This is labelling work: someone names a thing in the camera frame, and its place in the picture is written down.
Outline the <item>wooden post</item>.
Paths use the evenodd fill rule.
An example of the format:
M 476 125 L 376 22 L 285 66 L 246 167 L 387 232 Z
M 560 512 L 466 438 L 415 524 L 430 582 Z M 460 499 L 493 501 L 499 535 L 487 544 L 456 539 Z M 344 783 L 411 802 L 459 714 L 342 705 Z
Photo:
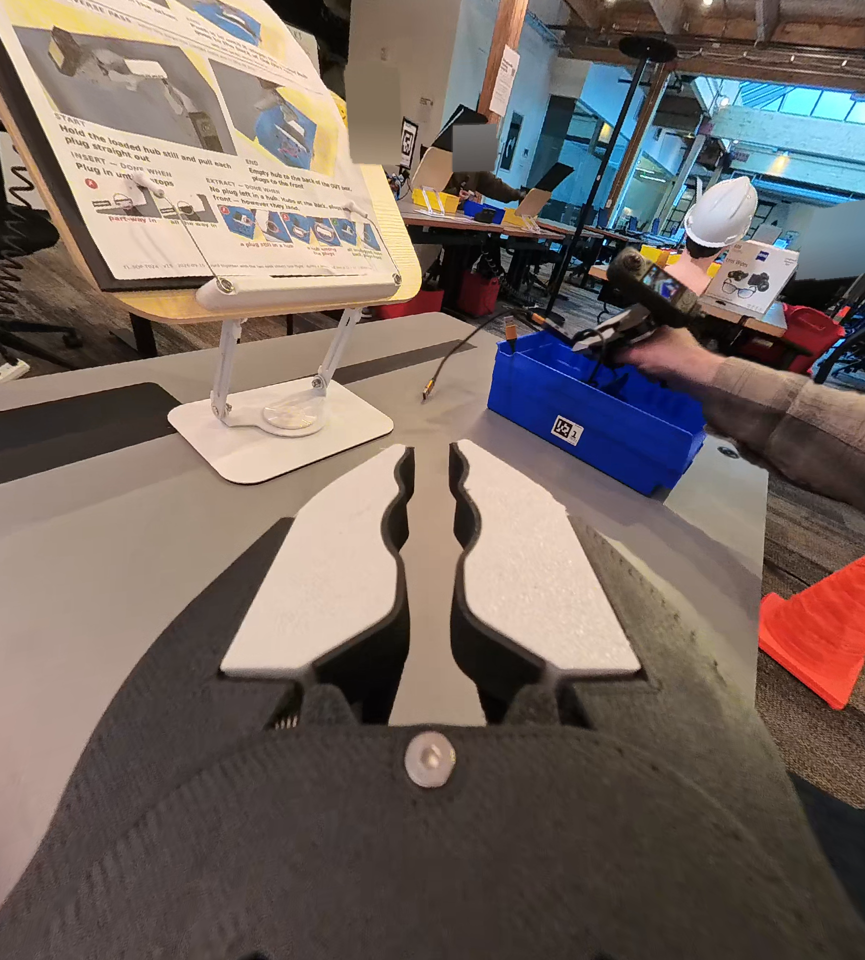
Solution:
M 500 124 L 511 98 L 528 1 L 499 1 L 476 110 L 490 124 Z

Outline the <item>white document stand with instructions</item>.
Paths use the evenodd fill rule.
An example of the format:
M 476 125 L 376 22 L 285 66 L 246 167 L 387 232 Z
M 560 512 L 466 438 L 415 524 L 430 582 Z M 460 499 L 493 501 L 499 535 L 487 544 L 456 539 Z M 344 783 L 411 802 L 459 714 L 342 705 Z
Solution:
M 265 2 L 0 1 L 0 117 L 76 265 L 152 320 L 419 290 L 383 168 Z

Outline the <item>white box with glasses print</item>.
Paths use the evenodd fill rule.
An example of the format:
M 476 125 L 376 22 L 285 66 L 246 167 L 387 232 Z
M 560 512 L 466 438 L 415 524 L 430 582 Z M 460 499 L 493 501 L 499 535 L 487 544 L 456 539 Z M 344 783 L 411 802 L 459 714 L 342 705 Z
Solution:
M 712 278 L 704 298 L 746 316 L 764 316 L 799 264 L 799 252 L 757 241 L 738 241 Z

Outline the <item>person's right hand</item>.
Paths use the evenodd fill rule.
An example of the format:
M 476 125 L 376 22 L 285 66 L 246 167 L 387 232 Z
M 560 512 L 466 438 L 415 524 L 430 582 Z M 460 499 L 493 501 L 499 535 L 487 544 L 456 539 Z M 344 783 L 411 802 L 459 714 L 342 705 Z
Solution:
M 711 385 L 727 360 L 703 347 L 688 329 L 669 326 L 627 344 L 617 359 L 649 378 L 691 393 Z

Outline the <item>black and tan display board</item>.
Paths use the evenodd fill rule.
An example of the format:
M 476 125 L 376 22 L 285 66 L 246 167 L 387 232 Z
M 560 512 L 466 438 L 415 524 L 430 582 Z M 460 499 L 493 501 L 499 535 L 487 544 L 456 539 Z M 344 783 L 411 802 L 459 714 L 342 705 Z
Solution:
M 411 174 L 412 189 L 444 191 L 453 175 L 453 128 L 488 123 L 487 116 L 461 104 L 458 106 L 423 153 L 418 167 Z
M 574 167 L 557 161 L 528 189 L 515 210 L 522 215 L 538 217 L 555 190 L 574 172 Z

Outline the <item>pink mannequin head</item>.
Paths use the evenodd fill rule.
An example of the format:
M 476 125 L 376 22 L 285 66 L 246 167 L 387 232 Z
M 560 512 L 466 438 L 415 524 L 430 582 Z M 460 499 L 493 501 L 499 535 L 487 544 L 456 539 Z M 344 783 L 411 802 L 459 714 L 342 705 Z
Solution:
M 667 265 L 668 272 L 692 294 L 700 297 L 705 294 L 712 281 L 709 275 L 710 265 L 723 250 L 721 246 L 704 246 L 687 236 L 679 259 Z

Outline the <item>white hard hat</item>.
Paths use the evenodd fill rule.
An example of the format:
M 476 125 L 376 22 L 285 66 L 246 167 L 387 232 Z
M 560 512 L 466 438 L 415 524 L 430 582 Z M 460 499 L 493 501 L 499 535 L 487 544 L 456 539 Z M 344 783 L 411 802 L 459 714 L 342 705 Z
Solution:
M 717 182 L 701 191 L 687 211 L 683 222 L 687 241 L 702 248 L 727 248 L 747 234 L 758 206 L 748 176 Z

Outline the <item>smooth black cable orange plugs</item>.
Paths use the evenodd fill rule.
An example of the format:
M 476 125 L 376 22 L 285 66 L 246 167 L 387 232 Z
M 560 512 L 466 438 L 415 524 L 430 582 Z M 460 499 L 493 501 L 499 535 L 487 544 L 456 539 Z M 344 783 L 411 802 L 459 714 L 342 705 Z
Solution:
M 475 325 L 471 332 L 467 333 L 461 340 L 457 341 L 454 345 L 448 348 L 447 352 L 439 360 L 432 376 L 426 381 L 426 385 L 424 386 L 420 395 L 421 403 L 426 403 L 432 396 L 434 390 L 436 390 L 439 378 L 448 361 L 456 353 L 460 352 L 461 349 L 469 346 L 476 335 L 478 335 L 480 332 L 486 331 L 486 329 L 490 326 L 497 325 L 500 321 L 502 321 L 501 333 L 503 341 L 513 343 L 517 340 L 519 336 L 519 327 L 513 311 L 501 311 L 495 316 L 487 317 L 479 324 Z

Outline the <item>person's right forearm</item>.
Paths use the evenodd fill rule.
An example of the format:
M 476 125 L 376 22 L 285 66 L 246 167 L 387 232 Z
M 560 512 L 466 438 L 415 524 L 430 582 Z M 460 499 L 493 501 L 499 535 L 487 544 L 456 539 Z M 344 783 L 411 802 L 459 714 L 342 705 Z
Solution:
M 708 426 L 789 483 L 865 514 L 865 393 L 724 359 L 692 388 Z

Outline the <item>large blue plastic bin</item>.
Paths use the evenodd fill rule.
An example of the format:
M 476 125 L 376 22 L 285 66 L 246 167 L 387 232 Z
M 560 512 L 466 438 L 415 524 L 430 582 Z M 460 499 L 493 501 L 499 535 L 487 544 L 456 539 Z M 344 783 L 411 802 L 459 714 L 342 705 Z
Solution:
M 621 398 L 603 394 L 594 363 L 549 332 L 498 342 L 487 407 L 644 496 L 674 488 L 704 443 L 701 402 L 632 366 Z

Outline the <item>paper notice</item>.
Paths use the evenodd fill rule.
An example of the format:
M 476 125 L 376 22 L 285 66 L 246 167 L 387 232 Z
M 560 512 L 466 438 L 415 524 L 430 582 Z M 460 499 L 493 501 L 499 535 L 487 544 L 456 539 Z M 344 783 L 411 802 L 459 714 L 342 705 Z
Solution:
M 507 112 L 519 65 L 518 51 L 505 45 L 489 102 L 489 112 L 497 117 L 504 117 Z

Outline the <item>black pole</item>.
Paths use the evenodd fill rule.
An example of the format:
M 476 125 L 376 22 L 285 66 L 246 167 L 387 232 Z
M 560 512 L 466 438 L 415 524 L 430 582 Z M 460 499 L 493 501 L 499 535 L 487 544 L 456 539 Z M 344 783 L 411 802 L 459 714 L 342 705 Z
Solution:
M 602 184 L 602 180 L 607 173 L 609 162 L 615 151 L 617 141 L 622 133 L 622 128 L 626 122 L 627 116 L 629 115 L 635 92 L 639 89 L 642 77 L 649 64 L 665 65 L 670 61 L 673 61 L 678 55 L 675 45 L 667 41 L 665 38 L 645 34 L 632 34 L 625 36 L 618 43 L 618 49 L 619 52 L 627 58 L 635 60 L 635 69 L 630 79 L 629 88 L 625 94 L 620 111 L 618 113 L 618 118 L 613 125 L 610 139 L 607 141 L 605 152 L 601 158 L 601 161 L 599 162 L 598 169 L 596 170 L 588 197 L 584 201 L 579 211 L 573 233 L 570 236 L 568 244 L 563 247 L 559 261 L 557 262 L 547 285 L 548 300 L 546 307 L 542 311 L 542 315 L 546 319 L 551 317 L 559 298 L 559 292 L 565 279 L 567 269 L 572 260 L 575 248 L 583 236 L 583 231 L 591 215 L 594 201 Z

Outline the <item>orange striped traffic cone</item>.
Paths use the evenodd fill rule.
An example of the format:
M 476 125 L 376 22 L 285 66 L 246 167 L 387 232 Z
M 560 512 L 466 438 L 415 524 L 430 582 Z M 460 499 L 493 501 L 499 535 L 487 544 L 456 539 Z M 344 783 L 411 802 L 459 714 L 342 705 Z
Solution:
M 865 556 L 788 599 L 764 596 L 759 647 L 843 710 L 865 666 Z

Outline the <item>red office chair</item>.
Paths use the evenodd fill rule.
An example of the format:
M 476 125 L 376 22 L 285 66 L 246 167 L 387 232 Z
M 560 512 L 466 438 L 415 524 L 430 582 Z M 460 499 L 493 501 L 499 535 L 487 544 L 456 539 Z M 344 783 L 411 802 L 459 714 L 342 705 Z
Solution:
M 813 364 L 846 335 L 835 318 L 818 309 L 784 303 L 783 312 L 783 365 L 791 373 L 808 374 Z

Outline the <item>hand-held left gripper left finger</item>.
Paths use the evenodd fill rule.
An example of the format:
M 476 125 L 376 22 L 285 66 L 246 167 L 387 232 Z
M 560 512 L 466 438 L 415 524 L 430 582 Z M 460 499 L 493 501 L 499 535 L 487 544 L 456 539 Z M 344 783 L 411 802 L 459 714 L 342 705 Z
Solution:
M 410 652 L 401 551 L 415 450 L 392 444 L 296 513 L 223 656 L 223 677 L 337 688 L 388 724 Z

